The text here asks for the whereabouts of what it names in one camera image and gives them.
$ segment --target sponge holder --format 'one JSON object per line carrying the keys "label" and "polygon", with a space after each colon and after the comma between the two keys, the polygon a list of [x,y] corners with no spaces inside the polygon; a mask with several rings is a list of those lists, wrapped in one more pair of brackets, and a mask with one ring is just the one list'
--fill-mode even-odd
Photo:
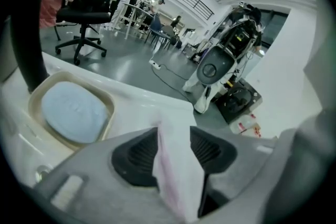
{"label": "sponge holder", "polygon": [[28,103],[28,113],[30,117],[35,121],[35,123],[37,123],[37,126],[40,127],[40,131],[50,134],[51,136],[53,136],[55,139],[57,139],[59,142],[61,142],[63,145],[67,146],[71,150],[76,151],[79,148],[87,146],[87,144],[76,143],[74,141],[66,139],[64,136],[62,136],[60,133],[54,130],[43,117],[41,109],[41,101],[43,96],[55,84],[63,81],[72,82],[82,86],[83,88],[91,92],[93,95],[95,95],[106,106],[108,121],[105,127],[103,128],[102,132],[98,136],[97,141],[105,140],[108,136],[109,131],[111,130],[113,116],[116,107],[112,96],[109,93],[93,86],[92,84],[74,76],[69,72],[61,71],[55,73],[51,75],[49,78],[47,78],[35,89],[35,91],[31,94]]}

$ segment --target light blue sponge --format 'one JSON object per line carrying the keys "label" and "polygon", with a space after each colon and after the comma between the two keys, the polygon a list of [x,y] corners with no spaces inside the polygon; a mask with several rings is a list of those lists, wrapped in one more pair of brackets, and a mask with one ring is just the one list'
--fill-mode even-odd
{"label": "light blue sponge", "polygon": [[48,124],[77,143],[95,142],[108,119],[106,106],[95,95],[72,82],[59,82],[42,98]]}

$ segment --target gray floor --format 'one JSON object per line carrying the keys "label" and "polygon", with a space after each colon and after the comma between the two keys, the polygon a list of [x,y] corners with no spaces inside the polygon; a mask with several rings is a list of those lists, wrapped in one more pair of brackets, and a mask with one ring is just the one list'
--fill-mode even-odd
{"label": "gray floor", "polygon": [[[55,54],[55,46],[61,42],[73,39],[74,35],[79,35],[79,26],[58,27],[58,32],[62,41],[57,41],[54,29],[45,28],[40,31],[42,50],[50,55],[58,57],[69,63],[73,63],[73,46],[62,48],[61,54]],[[128,40],[125,40],[125,28],[121,31],[111,32],[103,27],[96,26],[102,40],[101,46],[106,48],[107,56],[101,57],[101,51],[95,50],[86,57],[81,56],[80,67],[105,77],[139,87],[145,90],[156,92],[162,95],[186,100],[180,93],[169,88],[157,78],[148,61],[152,57],[152,47],[150,42],[144,44],[143,39],[139,39],[139,33],[131,31]],[[91,29],[87,30],[88,37],[98,37],[98,34]],[[159,51],[154,59],[158,64],[165,64],[169,69],[179,74],[183,78],[189,78],[195,71],[196,65],[189,61],[178,49],[170,47],[169,50]],[[173,73],[161,68],[156,73],[170,86],[179,89],[182,94],[195,103],[197,97],[203,92],[204,87],[197,85],[191,94],[182,91],[184,80]],[[222,129],[227,126],[215,104],[211,103],[208,111],[204,114],[194,112],[198,126]]]}

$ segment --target white table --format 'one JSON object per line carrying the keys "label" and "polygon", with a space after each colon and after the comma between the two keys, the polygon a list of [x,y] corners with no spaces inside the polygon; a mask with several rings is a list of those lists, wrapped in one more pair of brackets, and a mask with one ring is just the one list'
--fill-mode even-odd
{"label": "white table", "polygon": [[[166,118],[173,124],[183,122],[196,126],[193,105],[186,101],[103,77],[45,53],[43,59],[50,75],[57,71],[68,71],[113,96],[116,113],[107,138],[157,126],[160,119]],[[0,90],[0,110],[4,112],[2,146],[6,149],[17,179],[32,187],[39,166],[53,169],[74,151],[52,135],[39,132],[28,113],[30,94],[18,68]]]}
{"label": "white table", "polygon": [[[112,31],[114,31],[114,29],[115,29],[116,25],[119,23],[120,19],[124,19],[124,20],[129,21],[129,23],[128,23],[128,27],[127,27],[127,31],[126,31],[125,39],[128,38],[128,35],[129,35],[129,33],[130,33],[130,28],[131,28],[131,24],[132,24],[132,22],[136,23],[136,21],[133,20],[133,18],[134,18],[135,14],[136,14],[137,12],[141,12],[141,13],[145,14],[146,16],[150,16],[150,17],[154,18],[153,15],[149,14],[148,12],[145,12],[144,10],[142,10],[142,9],[139,8],[139,7],[136,7],[136,6],[134,6],[134,5],[131,5],[131,4],[129,4],[129,3],[125,3],[125,2],[120,2],[120,3],[121,3],[121,4],[124,4],[124,8],[123,8],[122,11],[119,13],[118,18],[117,18],[117,20],[115,21],[115,23],[114,23],[114,25],[113,25]],[[126,8],[128,8],[128,7],[131,7],[131,8],[132,8],[132,11],[133,11],[133,12],[132,12],[132,16],[131,16],[131,18],[122,16],[122,14],[124,13],[124,10],[125,10]],[[143,23],[144,19],[141,20],[140,25],[149,26],[149,25],[145,25],[145,24]]]}

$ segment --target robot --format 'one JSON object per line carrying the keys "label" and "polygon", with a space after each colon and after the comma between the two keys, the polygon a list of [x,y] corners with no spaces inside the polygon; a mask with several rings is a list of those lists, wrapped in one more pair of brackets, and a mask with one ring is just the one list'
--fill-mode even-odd
{"label": "robot", "polygon": [[185,92],[192,92],[199,81],[206,86],[194,105],[198,113],[208,110],[211,99],[233,75],[239,80],[249,59],[247,53],[261,48],[262,30],[261,12],[250,4],[240,2],[226,17],[219,42],[209,47],[183,86]]}

